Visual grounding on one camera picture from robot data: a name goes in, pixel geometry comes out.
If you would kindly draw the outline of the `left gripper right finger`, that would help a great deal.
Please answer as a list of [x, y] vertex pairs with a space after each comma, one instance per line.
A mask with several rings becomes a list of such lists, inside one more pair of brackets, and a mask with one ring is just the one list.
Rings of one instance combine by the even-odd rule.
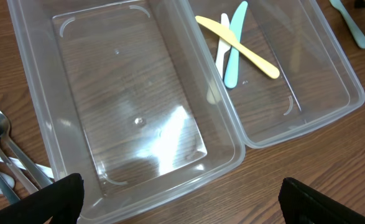
[[365, 224], [365, 216], [292, 177], [283, 180], [278, 200], [286, 224]]

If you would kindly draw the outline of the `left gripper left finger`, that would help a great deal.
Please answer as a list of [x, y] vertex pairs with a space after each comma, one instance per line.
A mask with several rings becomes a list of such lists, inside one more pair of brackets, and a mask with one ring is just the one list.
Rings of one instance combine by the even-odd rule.
[[84, 196], [84, 180], [73, 173], [0, 210], [0, 224], [76, 224]]

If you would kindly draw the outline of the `teal plastic knife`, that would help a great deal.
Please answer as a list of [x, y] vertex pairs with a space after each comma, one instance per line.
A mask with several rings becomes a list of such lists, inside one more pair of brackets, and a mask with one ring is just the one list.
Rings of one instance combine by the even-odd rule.
[[358, 47], [365, 49], [365, 35], [354, 22], [346, 8], [343, 6], [343, 3], [340, 0], [330, 0], [330, 3], [342, 15]]

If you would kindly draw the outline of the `yellow plastic knife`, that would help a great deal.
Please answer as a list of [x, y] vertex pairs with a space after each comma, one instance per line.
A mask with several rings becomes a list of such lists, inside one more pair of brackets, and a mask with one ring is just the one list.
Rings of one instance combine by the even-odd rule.
[[203, 17], [203, 16], [195, 16], [197, 23], [206, 27], [208, 30], [212, 31], [222, 39], [224, 39], [227, 43], [229, 43], [232, 47], [242, 53], [246, 58], [248, 58], [254, 65], [256, 65], [260, 70], [262, 70], [268, 77], [272, 79], [276, 79], [280, 75], [279, 69], [272, 65], [270, 62], [266, 61], [262, 57], [258, 56], [245, 46], [243, 46], [236, 38], [235, 34], [229, 30], [226, 26], [216, 22], [212, 19]]

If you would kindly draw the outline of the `pale blue plastic knife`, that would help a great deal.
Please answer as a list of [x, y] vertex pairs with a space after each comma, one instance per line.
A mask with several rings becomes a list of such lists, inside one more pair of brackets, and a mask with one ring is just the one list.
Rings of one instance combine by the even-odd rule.
[[[234, 33], [238, 42], [241, 40], [244, 19], [247, 12], [248, 3], [243, 1], [235, 10], [229, 29]], [[235, 88], [238, 84], [239, 74], [239, 51], [234, 47], [231, 49], [228, 64], [224, 76], [224, 84], [227, 88]]]

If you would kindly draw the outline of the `white plastic knife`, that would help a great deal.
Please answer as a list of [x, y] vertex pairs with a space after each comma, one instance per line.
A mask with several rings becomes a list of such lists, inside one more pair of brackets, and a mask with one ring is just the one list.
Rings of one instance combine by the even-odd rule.
[[[222, 13], [221, 15], [221, 24], [229, 29], [230, 21], [226, 13]], [[231, 45], [220, 37], [218, 41], [215, 65], [222, 80], [224, 78], [224, 55], [230, 49]], [[217, 102], [220, 101], [221, 97], [218, 93], [212, 93], [212, 91], [208, 89], [206, 99], [210, 104], [215, 105]]]

